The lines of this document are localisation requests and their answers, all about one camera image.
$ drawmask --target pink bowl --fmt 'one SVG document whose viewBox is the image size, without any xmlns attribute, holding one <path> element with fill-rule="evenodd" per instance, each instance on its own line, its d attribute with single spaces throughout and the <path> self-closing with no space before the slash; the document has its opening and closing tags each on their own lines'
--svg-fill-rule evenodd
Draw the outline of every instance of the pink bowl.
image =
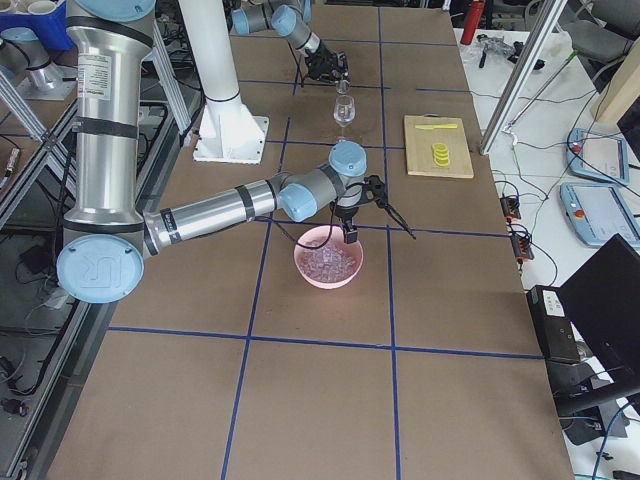
<svg viewBox="0 0 640 480">
<path fill-rule="evenodd" d="M 327 235 L 329 235 L 330 228 L 331 227 L 329 225 L 312 228 L 308 232 L 305 232 L 298 239 L 298 243 L 302 245 L 311 245 L 314 243 L 321 244 L 326 240 Z M 342 237 L 342 229 L 339 226 L 333 226 L 333 230 L 331 231 L 331 240 L 329 240 L 327 246 L 329 245 L 332 245 L 333 247 L 337 248 L 338 250 L 342 251 L 343 253 L 353 258 L 353 260 L 355 260 L 355 270 L 353 271 L 353 273 L 340 281 L 332 283 L 314 280 L 303 271 L 301 263 L 304 261 L 305 255 L 309 255 L 309 252 L 311 252 L 311 250 L 304 249 L 298 245 L 296 245 L 295 249 L 293 250 L 293 260 L 296 264 L 296 267 L 298 268 L 298 271 L 300 272 L 300 275 L 302 275 L 304 279 L 314 287 L 323 288 L 325 290 L 339 288 L 349 283 L 360 271 L 362 262 L 364 260 L 364 252 L 362 251 L 362 245 L 360 244 L 360 242 L 350 244 L 344 243 Z"/>
</svg>

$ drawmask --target computer monitor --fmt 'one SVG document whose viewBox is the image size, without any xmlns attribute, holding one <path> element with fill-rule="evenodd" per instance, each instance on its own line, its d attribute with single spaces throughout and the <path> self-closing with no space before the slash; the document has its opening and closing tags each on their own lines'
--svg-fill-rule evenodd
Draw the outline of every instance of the computer monitor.
<svg viewBox="0 0 640 480">
<path fill-rule="evenodd" d="M 639 289 L 640 255 L 615 235 L 558 290 L 567 317 L 614 380 L 556 398 L 560 416 L 622 397 L 637 402 L 640 413 Z"/>
</svg>

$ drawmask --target ur logo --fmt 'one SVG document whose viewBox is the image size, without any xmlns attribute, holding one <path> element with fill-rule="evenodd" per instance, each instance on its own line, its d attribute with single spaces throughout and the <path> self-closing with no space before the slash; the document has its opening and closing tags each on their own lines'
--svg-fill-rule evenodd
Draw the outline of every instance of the ur logo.
<svg viewBox="0 0 640 480">
<path fill-rule="evenodd" d="M 84 272 L 80 281 L 81 288 L 119 288 L 122 283 L 122 264 L 120 258 L 104 256 L 82 257 Z"/>
</svg>

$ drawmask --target wine glass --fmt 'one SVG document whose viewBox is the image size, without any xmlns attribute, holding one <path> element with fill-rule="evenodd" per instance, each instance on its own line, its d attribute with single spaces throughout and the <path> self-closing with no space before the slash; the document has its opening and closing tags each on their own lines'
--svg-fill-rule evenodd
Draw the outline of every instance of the wine glass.
<svg viewBox="0 0 640 480">
<path fill-rule="evenodd" d="M 342 128 L 340 140 L 344 140 L 344 129 L 356 118 L 355 100 L 351 95 L 339 95 L 333 109 L 333 118 Z"/>
</svg>

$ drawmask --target robotic arm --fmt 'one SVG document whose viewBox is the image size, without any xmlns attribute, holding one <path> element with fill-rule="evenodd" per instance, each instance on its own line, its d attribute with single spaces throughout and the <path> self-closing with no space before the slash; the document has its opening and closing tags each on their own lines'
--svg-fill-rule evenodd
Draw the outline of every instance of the robotic arm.
<svg viewBox="0 0 640 480">
<path fill-rule="evenodd" d="M 394 217 L 384 184 L 365 177 L 365 151 L 353 142 L 334 146 L 325 164 L 304 175 L 281 173 L 192 204 L 139 213 L 140 64 L 153 44 L 153 7 L 154 0 L 68 0 L 79 82 L 76 203 L 64 216 L 65 246 L 57 261 L 67 292 L 90 303 L 120 300 L 141 280 L 145 255 L 278 208 L 299 222 L 330 205 L 349 242 L 361 205 L 375 201 Z"/>
<path fill-rule="evenodd" d="M 344 52 L 332 52 L 307 25 L 311 21 L 309 0 L 267 0 L 261 5 L 237 9 L 231 14 L 238 35 L 275 30 L 298 50 L 307 65 L 307 75 L 325 83 L 349 83 Z"/>
<path fill-rule="evenodd" d="M 367 169 L 364 149 L 341 142 L 328 162 L 304 175 L 280 173 L 241 185 L 206 200 L 145 214 L 145 246 L 151 255 L 184 240 L 209 235 L 268 215 L 278 208 L 301 222 L 323 207 L 355 206 L 362 197 Z"/>
</svg>

